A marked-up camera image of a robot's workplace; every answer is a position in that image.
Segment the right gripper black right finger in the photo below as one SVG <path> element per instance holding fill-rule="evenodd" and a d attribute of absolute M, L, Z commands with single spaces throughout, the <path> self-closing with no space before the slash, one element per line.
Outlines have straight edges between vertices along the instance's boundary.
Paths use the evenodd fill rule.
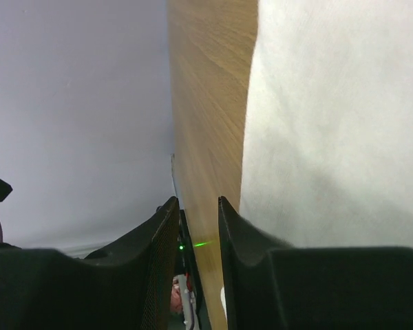
<path fill-rule="evenodd" d="M 413 329 L 413 249 L 300 248 L 218 199 L 230 329 Z"/>

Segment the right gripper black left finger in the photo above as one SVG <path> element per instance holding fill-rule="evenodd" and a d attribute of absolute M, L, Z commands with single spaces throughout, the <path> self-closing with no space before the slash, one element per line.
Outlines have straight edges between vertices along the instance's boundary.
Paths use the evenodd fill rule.
<path fill-rule="evenodd" d="M 166 329 L 179 204 L 85 258 L 0 247 L 0 329 Z"/>

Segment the white t-shirt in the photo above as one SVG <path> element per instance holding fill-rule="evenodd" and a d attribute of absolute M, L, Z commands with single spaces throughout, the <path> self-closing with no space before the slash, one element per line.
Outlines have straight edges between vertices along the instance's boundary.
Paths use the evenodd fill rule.
<path fill-rule="evenodd" d="M 300 247 L 413 248 L 413 1 L 260 1 L 240 214 Z"/>

